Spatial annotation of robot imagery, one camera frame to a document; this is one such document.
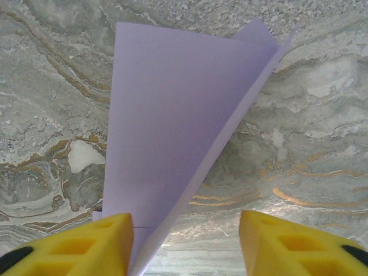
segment folded paper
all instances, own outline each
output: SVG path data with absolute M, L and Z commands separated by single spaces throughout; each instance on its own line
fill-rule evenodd
M 231 39 L 118 23 L 102 213 L 131 213 L 142 275 L 259 94 L 280 46 L 256 18 Z

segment stone countertop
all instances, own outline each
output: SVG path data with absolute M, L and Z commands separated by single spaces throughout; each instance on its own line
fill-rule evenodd
M 229 37 L 255 16 L 279 41 L 299 27 L 292 48 L 147 275 L 244 275 L 244 209 L 368 247 L 367 5 L 1 0 L 0 254 L 101 206 L 117 21 Z

